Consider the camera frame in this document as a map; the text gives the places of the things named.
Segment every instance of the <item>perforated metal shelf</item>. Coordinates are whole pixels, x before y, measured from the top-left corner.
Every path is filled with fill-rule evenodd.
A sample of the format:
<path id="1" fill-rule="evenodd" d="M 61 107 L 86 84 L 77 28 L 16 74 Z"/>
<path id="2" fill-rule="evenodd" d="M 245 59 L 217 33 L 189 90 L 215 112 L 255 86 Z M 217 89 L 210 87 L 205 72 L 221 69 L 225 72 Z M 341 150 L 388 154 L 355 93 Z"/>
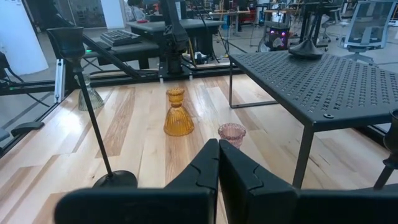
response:
<path id="1" fill-rule="evenodd" d="M 330 54 L 305 60 L 287 51 L 230 60 L 314 131 L 387 123 L 398 108 L 397 74 L 363 63 Z"/>

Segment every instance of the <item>amber glass candle holder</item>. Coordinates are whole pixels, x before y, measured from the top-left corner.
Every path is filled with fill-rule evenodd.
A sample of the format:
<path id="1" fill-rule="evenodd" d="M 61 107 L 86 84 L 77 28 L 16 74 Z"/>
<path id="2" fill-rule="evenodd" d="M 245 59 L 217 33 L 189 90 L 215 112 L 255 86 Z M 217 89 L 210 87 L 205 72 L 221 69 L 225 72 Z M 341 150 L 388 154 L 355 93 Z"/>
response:
<path id="1" fill-rule="evenodd" d="M 83 78 L 85 79 L 85 85 L 87 87 L 88 96 L 90 97 L 93 109 L 95 110 L 102 107 L 104 105 L 104 101 L 102 100 L 100 94 L 98 94 L 97 91 L 90 86 L 91 83 L 90 74 L 83 74 Z M 75 76 L 75 80 L 81 86 L 81 83 L 79 83 L 77 76 Z M 79 110 L 87 111 L 86 101 L 81 90 L 79 92 Z"/>
<path id="2" fill-rule="evenodd" d="M 166 115 L 164 132 L 171 136 L 183 136 L 193 131 L 193 121 L 187 109 L 182 106 L 185 90 L 173 88 L 167 90 L 171 107 Z"/>
<path id="3" fill-rule="evenodd" d="M 240 124 L 223 124 L 218 128 L 218 134 L 221 139 L 227 140 L 237 149 L 239 149 L 243 142 L 243 137 L 246 135 L 246 130 Z"/>

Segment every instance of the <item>white wall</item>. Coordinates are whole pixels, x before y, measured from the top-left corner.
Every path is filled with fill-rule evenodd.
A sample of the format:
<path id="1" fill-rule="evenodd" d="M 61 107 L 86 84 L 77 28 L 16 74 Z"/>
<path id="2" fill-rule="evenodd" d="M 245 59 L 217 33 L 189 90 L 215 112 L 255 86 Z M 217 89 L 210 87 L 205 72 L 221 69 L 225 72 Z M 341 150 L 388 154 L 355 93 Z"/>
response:
<path id="1" fill-rule="evenodd" d="M 49 67 L 21 0 L 0 1 L 0 51 L 17 75 Z"/>
<path id="2" fill-rule="evenodd" d="M 123 14 L 119 0 L 101 0 L 106 27 L 108 29 L 124 28 Z"/>

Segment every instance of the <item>pink glass candle holder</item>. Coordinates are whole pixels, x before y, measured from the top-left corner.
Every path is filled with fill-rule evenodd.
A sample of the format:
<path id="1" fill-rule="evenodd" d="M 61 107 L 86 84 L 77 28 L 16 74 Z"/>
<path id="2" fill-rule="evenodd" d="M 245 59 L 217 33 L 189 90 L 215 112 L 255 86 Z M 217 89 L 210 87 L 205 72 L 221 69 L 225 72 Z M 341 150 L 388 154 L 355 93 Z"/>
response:
<path id="1" fill-rule="evenodd" d="M 223 124 L 218 128 L 218 134 L 221 139 L 227 140 L 237 149 L 239 149 L 243 142 L 243 137 L 246 135 L 246 130 L 240 124 Z"/>

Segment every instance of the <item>black lamp base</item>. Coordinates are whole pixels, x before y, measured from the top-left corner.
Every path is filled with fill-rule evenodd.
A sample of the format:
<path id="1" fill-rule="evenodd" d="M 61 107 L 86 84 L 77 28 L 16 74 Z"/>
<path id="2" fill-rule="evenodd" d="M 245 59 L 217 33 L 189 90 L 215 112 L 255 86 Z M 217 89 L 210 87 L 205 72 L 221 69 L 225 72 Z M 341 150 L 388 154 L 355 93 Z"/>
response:
<path id="1" fill-rule="evenodd" d="M 134 187 L 137 188 L 138 181 L 136 176 L 125 170 L 112 172 L 113 176 L 105 175 L 95 182 L 93 188 L 97 187 Z"/>
<path id="2" fill-rule="evenodd" d="M 289 53 L 296 57 L 307 59 L 320 59 L 323 55 L 323 52 L 319 51 L 310 39 L 304 40 L 301 44 L 289 48 Z"/>

